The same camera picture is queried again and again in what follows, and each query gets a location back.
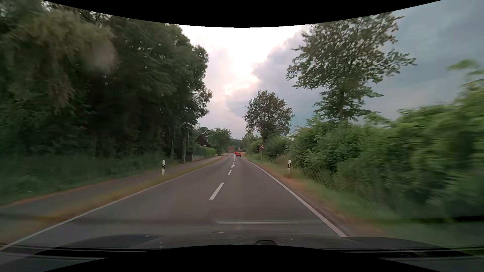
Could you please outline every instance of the white edge line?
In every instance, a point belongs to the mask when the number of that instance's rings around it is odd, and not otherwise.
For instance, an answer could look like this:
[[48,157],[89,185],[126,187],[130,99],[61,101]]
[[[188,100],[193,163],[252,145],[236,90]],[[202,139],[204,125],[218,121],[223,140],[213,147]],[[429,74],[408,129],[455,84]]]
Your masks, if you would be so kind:
[[193,171],[188,172],[188,173],[186,173],[186,174],[183,174],[183,175],[181,175],[181,176],[179,176],[179,177],[172,178],[172,179],[170,179],[170,180],[168,180],[168,181],[165,181],[165,182],[163,182],[163,183],[157,184],[157,185],[152,186],[152,187],[150,187],[150,188],[144,189],[144,190],[139,191],[139,192],[137,192],[137,193],[134,193],[134,194],[132,194],[132,195],[125,196],[125,197],[123,197],[123,198],[121,198],[121,199],[118,199],[118,200],[116,200],[116,201],[113,201],[113,202],[111,202],[111,203],[108,203],[108,204],[106,204],[106,205],[103,205],[103,206],[101,206],[101,207],[98,207],[98,208],[96,208],[96,209],[94,209],[94,210],[91,210],[91,211],[89,211],[89,212],[85,212],[85,213],[80,214],[80,215],[78,215],[78,216],[75,216],[75,217],[73,217],[73,218],[71,218],[71,219],[67,219],[66,221],[60,222],[60,223],[58,223],[58,224],[56,224],[56,225],[50,226],[50,227],[48,227],[48,228],[46,228],[46,229],[43,229],[43,230],[41,230],[41,231],[37,231],[37,232],[35,232],[35,233],[33,233],[33,234],[30,234],[29,236],[26,236],[26,237],[24,237],[24,238],[21,238],[21,239],[19,239],[19,240],[15,241],[15,242],[12,242],[12,243],[10,243],[10,244],[4,245],[3,247],[0,247],[0,251],[4,250],[5,248],[11,247],[11,246],[13,246],[13,245],[15,245],[15,244],[18,244],[18,243],[20,243],[20,242],[23,242],[23,241],[25,241],[25,240],[27,240],[27,239],[30,239],[30,238],[32,238],[32,237],[34,237],[34,236],[37,236],[37,235],[39,235],[39,234],[41,234],[41,233],[44,233],[44,232],[46,232],[46,231],[48,231],[48,230],[51,230],[51,229],[53,229],[53,228],[55,228],[55,227],[58,227],[58,226],[64,225],[64,224],[66,224],[66,223],[69,223],[69,222],[71,222],[71,221],[73,221],[73,220],[75,220],[75,219],[77,219],[77,218],[79,218],[79,217],[82,217],[82,216],[84,216],[84,215],[87,215],[87,214],[89,214],[89,213],[91,213],[91,212],[95,212],[95,211],[100,210],[100,209],[102,209],[102,208],[105,208],[105,207],[107,207],[107,206],[109,206],[109,205],[112,205],[112,204],[114,204],[114,203],[116,203],[116,202],[119,202],[119,201],[121,201],[121,200],[125,200],[125,199],[127,199],[128,197],[132,197],[132,196],[135,196],[135,195],[137,195],[137,194],[141,194],[141,193],[143,193],[143,192],[145,192],[145,191],[148,191],[148,190],[150,190],[150,189],[153,189],[154,187],[157,187],[157,186],[160,186],[160,185],[166,184],[166,183],[167,183],[167,182],[169,182],[169,181],[172,181],[172,180],[175,180],[175,179],[181,178],[181,177],[183,177],[183,176],[185,176],[185,175],[191,174],[191,173],[193,173],[193,172],[195,172],[195,171],[198,171],[198,170],[201,170],[201,169],[203,169],[203,168],[205,168],[205,167],[212,166],[212,165],[214,165],[214,164],[216,164],[216,163],[217,163],[217,162],[215,162],[215,163],[213,163],[213,164],[209,164],[209,165],[204,166],[204,167],[202,167],[202,168],[199,168],[199,169],[197,169],[197,170],[193,170]]
[[221,184],[218,186],[217,190],[215,190],[215,192],[214,192],[214,193],[213,193],[213,195],[212,195],[212,196],[209,198],[209,200],[213,200],[213,199],[215,198],[215,196],[218,194],[218,191],[220,191],[220,189],[222,188],[222,186],[224,186],[224,182],[222,182],[222,183],[221,183]]
[[318,211],[316,211],[313,207],[311,207],[309,204],[306,203],[302,198],[300,198],[297,194],[295,194],[293,191],[291,191],[289,188],[287,188],[284,184],[282,184],[280,181],[278,181],[275,177],[273,177],[271,174],[267,173],[264,169],[260,168],[253,162],[246,160],[253,165],[255,165],[257,168],[262,170],[264,173],[266,173],[269,177],[271,177],[273,180],[277,181],[282,187],[284,187],[288,192],[290,192],[295,198],[297,198],[303,205],[305,205],[310,211],[312,211],[321,221],[326,223],[332,230],[334,230],[340,237],[348,237],[346,234],[344,234],[340,229],[338,229],[333,223],[331,223],[328,219],[326,219],[324,216],[321,215]]

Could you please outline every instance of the road shoulder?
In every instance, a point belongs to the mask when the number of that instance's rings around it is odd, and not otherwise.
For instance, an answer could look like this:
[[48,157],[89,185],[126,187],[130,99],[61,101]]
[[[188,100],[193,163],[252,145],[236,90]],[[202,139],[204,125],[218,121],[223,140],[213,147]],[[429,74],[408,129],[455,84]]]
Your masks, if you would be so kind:
[[260,167],[261,169],[272,175],[284,186],[288,187],[297,196],[299,196],[302,200],[308,203],[313,209],[315,209],[321,215],[326,217],[331,223],[341,229],[347,236],[386,236],[383,230],[375,226],[369,225],[365,222],[362,222],[348,214],[339,212],[337,209],[331,206],[331,203],[312,194],[304,187],[301,182],[298,182],[296,179],[284,177],[271,167],[268,167],[267,163],[261,164],[260,162],[250,160],[247,157],[244,157],[244,159],[248,160],[249,162],[255,164],[256,166]]

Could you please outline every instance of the black border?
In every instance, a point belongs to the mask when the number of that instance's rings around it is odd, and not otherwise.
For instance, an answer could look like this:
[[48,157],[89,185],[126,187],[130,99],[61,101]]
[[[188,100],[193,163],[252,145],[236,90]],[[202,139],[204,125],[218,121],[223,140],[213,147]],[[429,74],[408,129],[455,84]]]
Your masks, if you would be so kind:
[[368,2],[346,1],[260,3],[260,2],[110,2],[50,1],[61,5],[109,15],[162,22],[168,24],[205,27],[280,27],[315,24],[361,16],[375,15],[420,6],[438,1]]

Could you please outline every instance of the gray cloud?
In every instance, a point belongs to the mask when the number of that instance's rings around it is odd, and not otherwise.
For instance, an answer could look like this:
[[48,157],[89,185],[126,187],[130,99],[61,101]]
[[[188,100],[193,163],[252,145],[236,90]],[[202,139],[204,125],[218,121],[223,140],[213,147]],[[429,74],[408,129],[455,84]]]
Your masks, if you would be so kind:
[[[474,58],[484,64],[484,1],[441,0],[396,11],[406,17],[399,22],[395,49],[417,58],[418,66],[401,69],[401,74],[373,84],[381,98],[366,99],[366,108],[376,110],[387,118],[398,117],[401,108],[451,101],[463,83],[462,74],[448,72],[446,67],[462,59]],[[273,48],[267,59],[253,65],[258,83],[227,96],[230,110],[238,116],[258,90],[275,92],[293,108],[294,125],[305,125],[305,119],[315,110],[318,90],[292,88],[294,81],[286,80],[286,70],[298,52],[291,50],[302,45],[301,32]]]

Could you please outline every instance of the grass verge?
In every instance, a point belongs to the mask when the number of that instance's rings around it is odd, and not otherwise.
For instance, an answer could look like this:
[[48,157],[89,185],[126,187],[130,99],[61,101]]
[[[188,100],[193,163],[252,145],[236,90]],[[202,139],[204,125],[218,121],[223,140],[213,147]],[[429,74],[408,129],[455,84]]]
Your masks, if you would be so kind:
[[155,179],[142,181],[131,186],[123,187],[118,190],[113,190],[109,194],[103,194],[101,196],[94,197],[87,201],[83,201],[75,205],[65,207],[62,210],[55,211],[47,215],[36,216],[32,218],[32,222],[30,224],[22,224],[21,226],[15,226],[11,229],[2,230],[2,232],[0,233],[0,242],[4,244],[14,242],[22,237],[25,237],[27,235],[30,235],[32,233],[45,229],[47,227],[53,226],[65,220],[71,219],[75,216],[91,211],[95,208],[101,207],[103,205],[119,200],[126,196],[135,194],[139,191],[151,188],[158,184],[177,178],[181,175],[193,172],[205,166],[216,163],[222,158],[223,157],[220,157],[219,159],[215,159],[211,162],[208,162],[199,166],[194,166],[189,169],[181,170],[176,173],[166,175],[164,177],[160,176]]

